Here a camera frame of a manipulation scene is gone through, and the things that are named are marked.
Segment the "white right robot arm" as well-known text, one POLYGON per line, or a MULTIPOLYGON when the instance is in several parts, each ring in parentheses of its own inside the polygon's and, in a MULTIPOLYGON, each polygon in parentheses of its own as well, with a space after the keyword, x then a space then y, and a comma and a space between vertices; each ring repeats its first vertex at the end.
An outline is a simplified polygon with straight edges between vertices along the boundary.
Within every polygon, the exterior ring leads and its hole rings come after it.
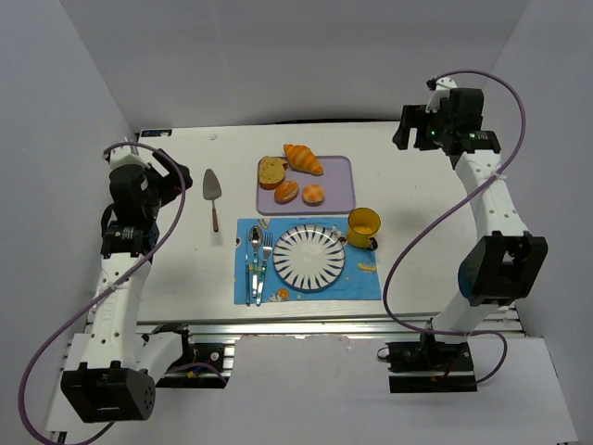
POLYGON ((459 266, 456 295, 421 334, 422 342, 457 345, 498 308, 529 295, 548 243, 529 232, 498 172, 498 138, 482 127, 483 92, 450 78, 431 90, 427 105, 404 107, 394 142, 405 149, 415 129, 415 148, 442 150, 470 199, 476 244, 459 266))

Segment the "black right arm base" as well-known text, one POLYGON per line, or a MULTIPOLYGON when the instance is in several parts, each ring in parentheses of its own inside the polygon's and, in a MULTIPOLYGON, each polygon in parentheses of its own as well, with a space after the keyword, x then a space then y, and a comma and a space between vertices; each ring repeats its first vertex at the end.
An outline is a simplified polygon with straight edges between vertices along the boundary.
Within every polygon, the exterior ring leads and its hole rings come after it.
POLYGON ((377 351, 388 365, 392 394, 464 393, 477 390, 467 342, 390 342, 377 351))

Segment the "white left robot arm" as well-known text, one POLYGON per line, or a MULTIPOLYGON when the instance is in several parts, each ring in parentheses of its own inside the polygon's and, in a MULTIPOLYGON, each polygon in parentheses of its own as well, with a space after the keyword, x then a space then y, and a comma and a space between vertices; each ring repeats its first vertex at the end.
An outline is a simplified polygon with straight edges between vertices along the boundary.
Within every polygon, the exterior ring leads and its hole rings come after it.
POLYGON ((106 150, 112 198, 101 222, 101 274, 95 318, 78 366, 64 372, 60 388, 87 424, 142 421, 150 417, 156 385, 183 356, 176 332, 141 337, 136 332, 145 281, 155 249, 163 244, 159 211, 193 184, 189 171, 162 149, 153 160, 159 173, 138 153, 140 144, 106 150))

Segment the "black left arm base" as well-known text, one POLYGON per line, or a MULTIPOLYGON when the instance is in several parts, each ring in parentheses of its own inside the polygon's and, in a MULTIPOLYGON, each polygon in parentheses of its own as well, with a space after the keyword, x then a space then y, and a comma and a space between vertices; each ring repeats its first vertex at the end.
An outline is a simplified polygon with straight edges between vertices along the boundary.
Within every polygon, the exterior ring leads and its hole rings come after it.
POLYGON ((161 333, 175 333, 182 339, 182 355, 172 363, 171 369, 182 367, 174 373, 164 375, 157 383, 158 388, 225 388, 218 373, 225 374, 224 360, 226 346, 217 341, 203 342, 194 339, 188 326, 166 325, 161 333))

